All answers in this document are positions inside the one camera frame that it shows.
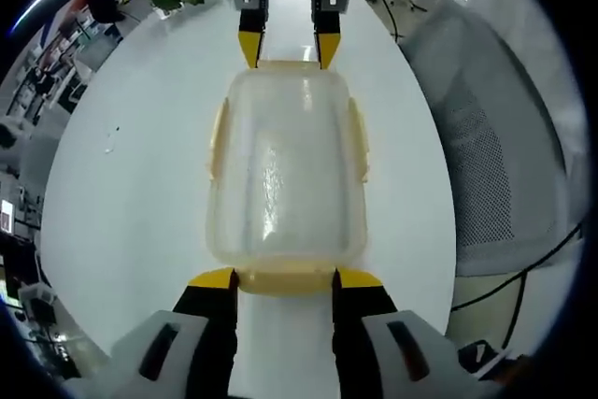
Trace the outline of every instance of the white table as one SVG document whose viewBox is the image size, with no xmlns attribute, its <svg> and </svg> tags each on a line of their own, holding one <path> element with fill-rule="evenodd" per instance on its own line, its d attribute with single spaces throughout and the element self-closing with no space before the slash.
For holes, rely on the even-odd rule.
<svg viewBox="0 0 598 399">
<path fill-rule="evenodd" d="M 220 264 L 206 248 L 206 164 L 218 107 L 245 69 L 226 4 L 150 16 L 93 78 L 51 170 L 41 255 L 75 321 L 104 350 L 187 281 Z M 262 56 L 315 58 L 309 0 L 270 0 Z M 365 117 L 369 244 L 362 267 L 395 304 L 444 332 L 455 271 L 449 175 L 434 122 L 401 51 L 364 0 L 350 0 L 333 68 Z M 230 393 L 330 398 L 330 295 L 239 297 Z"/>
</svg>

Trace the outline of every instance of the chair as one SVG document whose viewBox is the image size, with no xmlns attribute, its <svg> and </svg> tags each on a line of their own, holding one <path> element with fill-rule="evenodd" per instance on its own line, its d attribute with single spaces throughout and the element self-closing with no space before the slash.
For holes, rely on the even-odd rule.
<svg viewBox="0 0 598 399">
<path fill-rule="evenodd" d="M 573 226 L 560 142 L 531 79 L 486 22 L 450 0 L 401 49 L 447 159 L 457 275 L 534 263 Z"/>
</svg>

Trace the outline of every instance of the white tabletop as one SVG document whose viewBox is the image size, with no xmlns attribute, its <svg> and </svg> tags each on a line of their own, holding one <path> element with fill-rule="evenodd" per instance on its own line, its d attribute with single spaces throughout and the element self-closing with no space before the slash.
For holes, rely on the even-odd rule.
<svg viewBox="0 0 598 399">
<path fill-rule="evenodd" d="M 104 350 L 189 279 L 221 266 L 205 242 L 206 165 L 216 112 L 246 68 L 238 13 L 150 16 L 93 78 L 50 173 L 41 257 L 81 328 Z M 364 115 L 369 243 L 361 267 L 400 309 L 444 332 L 455 272 L 449 175 L 403 54 L 364 0 L 350 0 L 333 62 Z M 270 0 L 262 57 L 314 59 L 309 0 Z M 231 394 L 338 395 L 330 295 L 240 294 Z"/>
</svg>

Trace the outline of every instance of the plastic container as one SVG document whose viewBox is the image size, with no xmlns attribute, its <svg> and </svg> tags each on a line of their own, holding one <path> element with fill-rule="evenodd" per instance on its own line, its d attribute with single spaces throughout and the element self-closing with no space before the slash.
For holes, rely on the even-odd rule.
<svg viewBox="0 0 598 399">
<path fill-rule="evenodd" d="M 363 252 L 367 142 L 338 74 L 291 62 L 240 74 L 211 145 L 207 244 L 241 288 L 317 290 Z"/>
</svg>

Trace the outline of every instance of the transparent plastic box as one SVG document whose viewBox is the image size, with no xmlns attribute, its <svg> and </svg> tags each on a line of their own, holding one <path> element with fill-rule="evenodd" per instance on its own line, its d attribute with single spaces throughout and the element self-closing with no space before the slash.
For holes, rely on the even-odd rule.
<svg viewBox="0 0 598 399">
<path fill-rule="evenodd" d="M 340 75 L 292 62 L 243 72 L 211 149 L 207 245 L 244 290 L 317 290 L 365 249 L 367 140 Z"/>
</svg>

